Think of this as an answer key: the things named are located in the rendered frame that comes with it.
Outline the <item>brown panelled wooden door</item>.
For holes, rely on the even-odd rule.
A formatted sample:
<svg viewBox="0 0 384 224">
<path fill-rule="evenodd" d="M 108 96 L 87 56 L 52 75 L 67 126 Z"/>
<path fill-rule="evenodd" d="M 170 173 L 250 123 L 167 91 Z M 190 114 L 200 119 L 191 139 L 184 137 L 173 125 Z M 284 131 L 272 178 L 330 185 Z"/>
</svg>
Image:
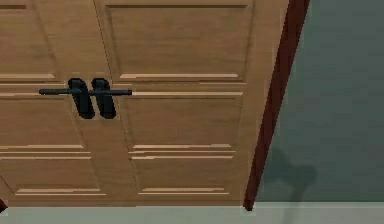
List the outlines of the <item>brown panelled wooden door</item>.
<svg viewBox="0 0 384 224">
<path fill-rule="evenodd" d="M 240 205 L 290 0 L 95 0 L 136 198 Z"/>
<path fill-rule="evenodd" d="M 69 83 L 109 78 L 95 0 L 0 0 L 0 198 L 10 206 L 133 203 L 119 118 Z"/>
</svg>

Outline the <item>dark red door frame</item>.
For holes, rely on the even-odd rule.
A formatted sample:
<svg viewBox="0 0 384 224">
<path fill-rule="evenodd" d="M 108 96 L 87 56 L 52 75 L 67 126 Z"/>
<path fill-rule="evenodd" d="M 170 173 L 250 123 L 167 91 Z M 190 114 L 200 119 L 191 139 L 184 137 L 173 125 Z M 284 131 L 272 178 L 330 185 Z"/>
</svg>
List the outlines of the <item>dark red door frame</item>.
<svg viewBox="0 0 384 224">
<path fill-rule="evenodd" d="M 277 124 L 310 0 L 289 0 L 243 207 L 252 211 Z"/>
</svg>

